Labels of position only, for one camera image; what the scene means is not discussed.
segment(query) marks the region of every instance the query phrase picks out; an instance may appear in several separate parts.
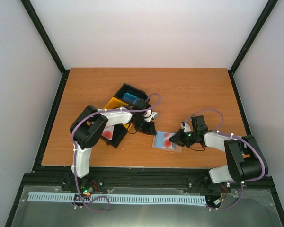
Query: white wall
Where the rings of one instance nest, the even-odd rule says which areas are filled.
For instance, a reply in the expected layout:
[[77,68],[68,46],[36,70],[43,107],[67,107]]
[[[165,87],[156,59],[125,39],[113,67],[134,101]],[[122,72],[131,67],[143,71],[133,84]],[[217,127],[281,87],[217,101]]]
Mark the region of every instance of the white wall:
[[31,171],[60,76],[21,2],[0,0],[0,227]]
[[267,2],[31,1],[67,68],[230,68]]
[[235,79],[284,209],[284,0],[275,6]]

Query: wooden table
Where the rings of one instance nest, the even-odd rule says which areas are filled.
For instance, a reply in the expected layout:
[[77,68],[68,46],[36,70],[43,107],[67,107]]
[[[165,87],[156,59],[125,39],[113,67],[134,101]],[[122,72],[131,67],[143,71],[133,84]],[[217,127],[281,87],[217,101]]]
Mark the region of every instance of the wooden table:
[[[156,130],[177,132],[180,122],[204,108],[220,110],[225,117],[220,131],[246,135],[227,69],[182,68],[73,68],[61,99],[42,165],[71,166],[73,146],[69,128],[88,105],[103,108],[116,91],[130,84],[148,95],[158,92],[162,101],[154,110]],[[157,97],[152,97],[154,105]],[[209,129],[221,117],[216,112],[201,113]],[[225,153],[214,148],[181,153],[152,148],[153,136],[127,134],[115,149],[100,140],[93,148],[91,166],[212,168],[226,164]]]

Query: red circle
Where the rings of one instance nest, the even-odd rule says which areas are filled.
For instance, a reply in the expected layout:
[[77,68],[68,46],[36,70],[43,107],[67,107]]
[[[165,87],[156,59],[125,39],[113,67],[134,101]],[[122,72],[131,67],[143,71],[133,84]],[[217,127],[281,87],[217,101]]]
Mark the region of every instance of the red circle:
[[102,133],[102,136],[108,140],[111,140],[113,138],[113,133],[111,131],[105,131]]
[[163,146],[166,148],[170,148],[172,146],[172,142],[170,142],[169,140],[165,140],[163,142]]

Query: robotic arm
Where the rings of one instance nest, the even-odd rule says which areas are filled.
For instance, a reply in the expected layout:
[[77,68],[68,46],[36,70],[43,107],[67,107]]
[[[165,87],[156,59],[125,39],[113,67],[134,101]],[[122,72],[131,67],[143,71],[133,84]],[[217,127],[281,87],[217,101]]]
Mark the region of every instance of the robotic arm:
[[[99,141],[105,127],[117,124],[132,123],[135,129],[141,133],[148,135],[156,135],[155,124],[152,119],[155,119],[158,114],[151,110],[146,112],[128,112],[122,111],[130,109],[130,107],[121,107],[118,111],[104,112],[94,115],[82,123],[74,133],[74,140],[77,143],[78,151],[76,155],[76,169],[79,178],[84,177],[89,173],[89,158],[93,146]],[[93,106],[87,106],[80,114],[77,120],[72,124],[70,132],[90,114],[99,111]]]
[[[200,143],[202,147],[206,146],[224,151],[227,165],[213,168],[209,171],[213,183],[240,182],[254,179],[261,175],[262,165],[259,159],[241,140],[209,131],[203,116],[192,117],[191,122],[193,131],[191,131],[187,122],[181,122],[181,129],[169,141],[182,147],[187,146],[190,148],[194,143]],[[244,136],[242,139],[250,144],[259,154],[264,163],[264,175],[266,175],[268,166],[255,138],[253,136]]]

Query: wooden tabletop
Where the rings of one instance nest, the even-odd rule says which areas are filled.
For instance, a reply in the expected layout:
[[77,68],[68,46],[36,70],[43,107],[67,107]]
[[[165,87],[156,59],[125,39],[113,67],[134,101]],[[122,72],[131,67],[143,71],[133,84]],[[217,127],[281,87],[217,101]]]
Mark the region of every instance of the wooden tabletop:
[[[71,166],[73,146],[69,128],[84,108],[103,108],[116,91],[127,83],[148,95],[160,93],[162,101],[154,111],[156,130],[177,132],[180,122],[204,108],[220,110],[225,117],[220,131],[246,135],[227,69],[188,68],[72,68],[47,144],[42,165]],[[157,97],[151,98],[154,105]],[[209,129],[221,117],[205,111]],[[104,141],[93,147],[91,166],[212,168],[226,164],[225,153],[214,148],[181,153],[152,148],[153,136],[127,134],[115,149]]]

